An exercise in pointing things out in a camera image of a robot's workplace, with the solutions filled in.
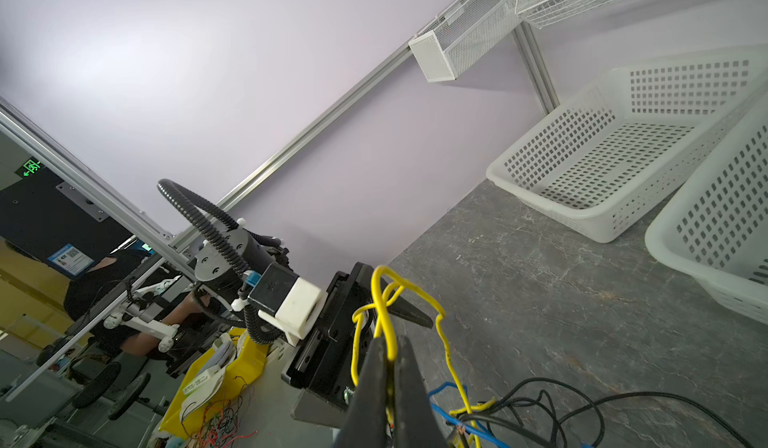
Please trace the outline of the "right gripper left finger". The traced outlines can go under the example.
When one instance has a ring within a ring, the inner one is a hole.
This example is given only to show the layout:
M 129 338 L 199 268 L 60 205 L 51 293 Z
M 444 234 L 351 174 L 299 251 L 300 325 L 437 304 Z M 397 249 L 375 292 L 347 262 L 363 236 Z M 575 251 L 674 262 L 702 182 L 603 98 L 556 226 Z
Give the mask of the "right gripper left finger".
M 333 446 L 382 448 L 387 444 L 388 360 L 383 338 L 371 341 L 359 383 Z

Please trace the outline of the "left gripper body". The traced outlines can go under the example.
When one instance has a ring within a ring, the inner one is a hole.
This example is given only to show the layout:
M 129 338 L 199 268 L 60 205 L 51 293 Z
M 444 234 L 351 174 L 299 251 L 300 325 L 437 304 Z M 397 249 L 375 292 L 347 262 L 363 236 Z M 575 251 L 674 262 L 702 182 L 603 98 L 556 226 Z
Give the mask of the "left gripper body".
M 337 272 L 327 287 L 327 300 L 307 338 L 300 342 L 281 379 L 321 399 L 345 406 L 344 393 L 353 387 L 350 375 L 355 333 L 353 313 L 371 302 L 373 267 L 358 262 L 349 273 Z

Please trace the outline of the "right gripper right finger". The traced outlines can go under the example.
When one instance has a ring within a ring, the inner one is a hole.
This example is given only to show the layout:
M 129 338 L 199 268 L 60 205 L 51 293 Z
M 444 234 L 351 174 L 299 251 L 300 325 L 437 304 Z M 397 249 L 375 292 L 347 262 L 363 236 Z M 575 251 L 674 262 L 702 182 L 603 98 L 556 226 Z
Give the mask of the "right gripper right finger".
M 410 340 L 397 338 L 393 365 L 394 446 L 446 447 L 446 440 L 431 408 L 427 390 Z

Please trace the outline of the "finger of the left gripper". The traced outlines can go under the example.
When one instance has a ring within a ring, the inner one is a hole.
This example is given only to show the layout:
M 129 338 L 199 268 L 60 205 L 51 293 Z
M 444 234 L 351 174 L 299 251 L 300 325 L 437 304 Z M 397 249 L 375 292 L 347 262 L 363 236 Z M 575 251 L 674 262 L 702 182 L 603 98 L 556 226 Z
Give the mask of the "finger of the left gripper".
M 390 316 L 394 316 L 418 326 L 431 329 L 434 327 L 432 318 L 425 312 L 417 308 L 411 302 L 398 296 L 396 300 L 390 302 L 391 295 L 385 296 L 387 311 Z

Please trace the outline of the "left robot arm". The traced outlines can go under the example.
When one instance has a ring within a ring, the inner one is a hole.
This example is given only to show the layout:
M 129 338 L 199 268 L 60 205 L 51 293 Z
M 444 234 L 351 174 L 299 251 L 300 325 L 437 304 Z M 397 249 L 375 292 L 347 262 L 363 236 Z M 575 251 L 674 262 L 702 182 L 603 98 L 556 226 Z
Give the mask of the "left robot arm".
M 353 396 L 350 371 L 362 365 L 375 320 L 355 322 L 354 312 L 371 303 L 372 266 L 358 262 L 338 272 L 325 288 L 299 276 L 277 238 L 253 233 L 201 195 L 162 179 L 157 188 L 203 236 L 194 276 L 230 305 L 231 325 L 258 344 L 279 339 L 296 347 L 284 381 L 345 408 Z

